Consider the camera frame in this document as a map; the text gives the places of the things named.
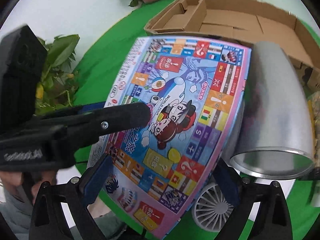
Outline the person's left hand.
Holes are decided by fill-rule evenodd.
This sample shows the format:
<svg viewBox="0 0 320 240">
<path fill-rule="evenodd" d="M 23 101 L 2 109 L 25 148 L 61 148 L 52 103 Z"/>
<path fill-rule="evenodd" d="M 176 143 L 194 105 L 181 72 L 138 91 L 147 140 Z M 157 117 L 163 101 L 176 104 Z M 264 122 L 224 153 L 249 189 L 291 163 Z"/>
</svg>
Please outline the person's left hand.
<svg viewBox="0 0 320 240">
<path fill-rule="evenodd" d="M 29 192 L 32 195 L 31 202 L 34 204 L 37 193 L 43 182 L 48 181 L 51 185 L 56 185 L 57 170 L 41 172 L 41 179 L 34 184 Z M 4 172 L 1 171 L 1 181 L 4 188 L 15 198 L 24 201 L 23 196 L 20 194 L 18 188 L 24 183 L 24 175 L 21 172 Z"/>
</svg>

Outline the grey sleeve forearm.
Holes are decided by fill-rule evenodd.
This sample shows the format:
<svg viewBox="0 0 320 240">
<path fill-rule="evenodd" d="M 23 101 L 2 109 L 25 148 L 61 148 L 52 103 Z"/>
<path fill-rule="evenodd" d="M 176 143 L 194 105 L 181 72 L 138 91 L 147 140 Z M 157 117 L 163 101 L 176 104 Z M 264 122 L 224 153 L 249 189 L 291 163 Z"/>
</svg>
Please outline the grey sleeve forearm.
<svg viewBox="0 0 320 240">
<path fill-rule="evenodd" d="M 18 239 L 29 239 L 29 228 L 33 208 L 16 199 L 4 189 L 5 202 L 1 203 L 1 214 Z"/>
</svg>

